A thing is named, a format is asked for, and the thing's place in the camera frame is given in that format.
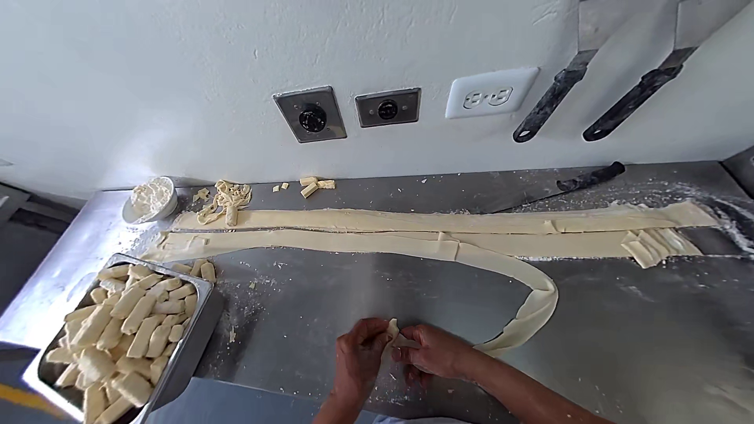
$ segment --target metal scraper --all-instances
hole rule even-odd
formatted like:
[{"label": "metal scraper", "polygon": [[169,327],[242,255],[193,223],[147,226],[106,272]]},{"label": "metal scraper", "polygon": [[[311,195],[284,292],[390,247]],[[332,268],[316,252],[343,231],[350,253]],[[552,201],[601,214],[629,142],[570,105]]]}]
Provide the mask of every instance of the metal scraper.
[{"label": "metal scraper", "polygon": [[634,88],[587,128],[584,140],[597,141],[607,137],[652,94],[678,76],[683,63],[699,45],[750,2],[751,0],[682,0],[678,3],[673,51],[657,69],[644,74]]},{"label": "metal scraper", "polygon": [[578,3],[578,52],[513,132],[518,143],[531,140],[555,112],[566,94],[587,73],[587,65],[636,8],[635,1],[581,0]]}]

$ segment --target hand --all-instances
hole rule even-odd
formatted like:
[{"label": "hand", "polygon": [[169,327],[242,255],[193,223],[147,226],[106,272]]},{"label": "hand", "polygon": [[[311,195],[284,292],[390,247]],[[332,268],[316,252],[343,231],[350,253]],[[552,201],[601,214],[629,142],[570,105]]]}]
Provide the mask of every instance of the hand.
[{"label": "hand", "polygon": [[336,340],[335,386],[332,395],[339,402],[361,408],[374,388],[382,362],[382,351],[392,339],[385,333],[388,322],[364,318]]},{"label": "hand", "polygon": [[393,361],[413,365],[406,367],[406,382],[410,386],[416,382],[426,387],[430,377],[426,373],[468,380],[467,365],[486,357],[464,340],[430,325],[406,327],[401,333],[421,345],[419,349],[393,348]]}]

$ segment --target flour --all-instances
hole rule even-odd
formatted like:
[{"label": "flour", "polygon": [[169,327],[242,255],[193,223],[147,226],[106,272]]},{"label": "flour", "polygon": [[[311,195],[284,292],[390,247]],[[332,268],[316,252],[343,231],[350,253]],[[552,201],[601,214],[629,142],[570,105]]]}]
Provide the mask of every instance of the flour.
[{"label": "flour", "polygon": [[168,177],[157,177],[146,184],[136,186],[131,192],[131,204],[136,215],[134,223],[144,223],[159,214],[173,196],[173,181]]}]

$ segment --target white electrical outlet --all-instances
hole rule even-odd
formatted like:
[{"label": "white electrical outlet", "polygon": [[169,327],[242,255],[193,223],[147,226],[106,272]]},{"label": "white electrical outlet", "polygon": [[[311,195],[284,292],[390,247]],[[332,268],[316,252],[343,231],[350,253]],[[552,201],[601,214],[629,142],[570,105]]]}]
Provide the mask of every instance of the white electrical outlet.
[{"label": "white electrical outlet", "polygon": [[507,69],[458,78],[450,87],[446,118],[497,115],[518,110],[539,68]]}]

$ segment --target small dough piece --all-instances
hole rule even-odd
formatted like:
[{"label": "small dough piece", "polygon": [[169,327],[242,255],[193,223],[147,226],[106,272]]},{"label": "small dough piece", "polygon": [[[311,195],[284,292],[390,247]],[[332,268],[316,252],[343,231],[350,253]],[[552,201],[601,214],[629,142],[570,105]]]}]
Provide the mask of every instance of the small dough piece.
[{"label": "small dough piece", "polygon": [[181,286],[180,289],[170,292],[170,300],[183,299],[184,297],[194,293],[196,293],[196,287],[194,287],[194,285],[191,283],[186,283]]},{"label": "small dough piece", "polygon": [[97,340],[97,349],[109,350],[116,347],[123,337],[123,333],[121,333],[122,325],[123,320],[121,318],[110,318],[110,322],[107,323],[105,330]]},{"label": "small dough piece", "polygon": [[67,348],[55,348],[50,350],[44,356],[44,360],[55,364],[73,364],[76,362],[73,353]]},{"label": "small dough piece", "polygon": [[107,299],[107,296],[108,296],[108,291],[104,287],[95,287],[89,293],[89,297],[91,297],[92,300],[97,304],[104,302]]},{"label": "small dough piece", "polygon": [[87,389],[87,387],[93,385],[95,381],[96,380],[91,379],[85,373],[79,372],[76,377],[76,382],[73,383],[73,386],[83,392]]},{"label": "small dough piece", "polygon": [[317,187],[320,188],[320,189],[334,189],[335,188],[335,180],[317,181]]},{"label": "small dough piece", "polygon": [[307,198],[311,195],[311,193],[316,192],[317,189],[319,189],[317,183],[309,184],[301,191],[301,195],[304,196],[304,198]]},{"label": "small dough piece", "polygon": [[162,275],[159,274],[150,274],[146,277],[139,280],[139,287],[146,290],[150,288],[151,286],[157,284],[162,279]]},{"label": "small dough piece", "polygon": [[146,351],[146,357],[157,358],[162,355],[162,352],[165,351],[165,346],[167,346],[167,338],[169,335],[170,327],[167,325],[162,324],[155,328],[152,336],[149,337],[149,349]]},{"label": "small dough piece", "polygon": [[96,309],[96,308],[97,308],[97,305],[92,305],[92,306],[85,306],[85,307],[83,307],[81,309],[76,309],[75,311],[73,311],[73,312],[69,313],[68,315],[66,315],[63,318],[63,320],[65,322],[70,322],[70,321],[73,321],[73,320],[76,320],[76,319],[87,318],[89,315],[92,315],[92,312],[94,312],[94,309]]},{"label": "small dough piece", "polygon": [[81,323],[81,329],[71,340],[71,346],[85,347],[97,343],[105,327],[110,322],[111,311],[112,306],[110,305],[97,305],[92,315],[89,315]]},{"label": "small dough piece", "polygon": [[160,381],[160,376],[162,375],[162,372],[165,370],[165,367],[167,366],[167,361],[170,358],[167,356],[161,356],[157,359],[155,359],[154,362],[152,362],[152,365],[149,366],[149,381],[152,382],[152,385],[156,386],[157,382]]},{"label": "small dough piece", "polygon": [[182,263],[174,263],[170,268],[175,272],[180,272],[181,274],[189,274],[191,273],[191,266],[183,265]]},{"label": "small dough piece", "polygon": [[107,278],[100,281],[100,287],[104,287],[107,291],[118,293],[126,290],[126,283],[115,278]]},{"label": "small dough piece", "polygon": [[196,310],[196,301],[197,301],[197,295],[190,294],[185,298],[185,304],[186,304],[186,311],[185,313],[192,317],[194,315],[194,311]]},{"label": "small dough piece", "polygon": [[201,277],[210,283],[217,282],[215,276],[215,266],[211,262],[205,262],[201,264]]},{"label": "small dough piece", "polygon": [[115,362],[115,367],[118,368],[119,373],[139,373],[145,378],[149,378],[149,366],[152,365],[152,361],[144,358],[129,358],[124,356]]},{"label": "small dough piece", "polygon": [[84,424],[94,424],[106,407],[107,399],[102,383],[94,383],[84,390]]},{"label": "small dough piece", "polygon": [[78,378],[78,375],[80,373],[81,371],[78,370],[78,364],[70,364],[68,367],[66,367],[63,373],[60,374],[59,377],[57,377],[55,386],[60,388],[73,386],[76,383],[76,379]]},{"label": "small dough piece", "polygon": [[167,339],[171,342],[177,342],[178,340],[181,340],[181,337],[183,337],[183,326],[181,324],[173,325]]},{"label": "small dough piece", "polygon": [[316,177],[303,177],[302,179],[299,180],[299,183],[301,183],[301,187],[306,187],[311,184],[316,184],[317,178]]},{"label": "small dough piece", "polygon": [[161,356],[170,357],[173,352],[176,351],[176,347],[178,346],[178,343],[170,343],[167,346],[165,346],[165,352],[162,352]]},{"label": "small dough piece", "polygon": [[110,292],[108,292],[108,294],[109,295],[107,296],[107,299],[105,299],[105,301],[102,302],[103,305],[115,306],[115,305],[118,304],[118,301],[121,300],[121,294],[120,293],[115,293],[115,292],[110,293]]},{"label": "small dough piece", "polygon": [[142,407],[149,401],[152,386],[138,373],[128,373],[112,381],[112,386],[118,390],[131,404]]},{"label": "small dough piece", "polygon": [[128,266],[128,276],[129,277],[136,277],[139,280],[142,278],[146,278],[148,275],[152,274],[152,270],[147,268],[144,265],[137,265],[132,263]]},{"label": "small dough piece", "polygon": [[225,207],[225,224],[230,227],[235,227],[238,223],[238,206],[230,204]]},{"label": "small dough piece", "polygon": [[125,319],[145,294],[146,291],[137,285],[129,287],[123,292],[118,303],[115,304],[112,312],[110,312],[110,316]]},{"label": "small dough piece", "polygon": [[155,328],[165,319],[165,315],[153,315],[144,321],[139,326],[139,331],[136,332],[136,337],[133,338],[133,343],[128,348],[126,356],[129,358],[142,358],[146,355],[146,351],[149,348],[149,339],[152,337],[152,333],[155,332]]},{"label": "small dough piece", "polygon": [[201,266],[205,263],[206,259],[197,259],[194,261],[194,266],[191,268],[191,275],[198,277],[201,274]]},{"label": "small dough piece", "polygon": [[131,264],[127,263],[125,265],[118,265],[118,266],[111,266],[110,268],[105,268],[102,271],[97,273],[97,279],[100,281],[104,281],[108,278],[121,278],[128,275],[128,269],[130,268]]},{"label": "small dough piece", "polygon": [[152,308],[153,314],[179,314],[186,310],[185,300],[168,300],[167,302],[156,303]]},{"label": "small dough piece", "polygon": [[112,360],[117,361],[118,359],[123,358],[126,355],[126,352],[128,352],[128,348],[131,347],[131,343],[133,343],[133,339],[135,338],[136,336],[133,334],[124,334],[121,337],[121,341],[118,342],[118,345],[108,351],[110,352]]},{"label": "small dough piece", "polygon": [[154,296],[144,296],[139,299],[139,302],[137,302],[136,306],[133,307],[133,311],[128,314],[126,321],[123,321],[121,331],[125,334],[136,333],[139,330],[139,326],[141,325],[142,321],[144,321],[144,318],[148,317],[149,313],[152,312],[152,308],[155,307],[155,303],[157,303],[157,298]]},{"label": "small dough piece", "polygon": [[78,369],[92,381],[106,379],[117,371],[110,356],[94,347],[88,347],[81,352]]},{"label": "small dough piece", "polygon": [[118,421],[133,405],[126,398],[119,398],[105,409],[95,421],[96,424],[113,424]]}]

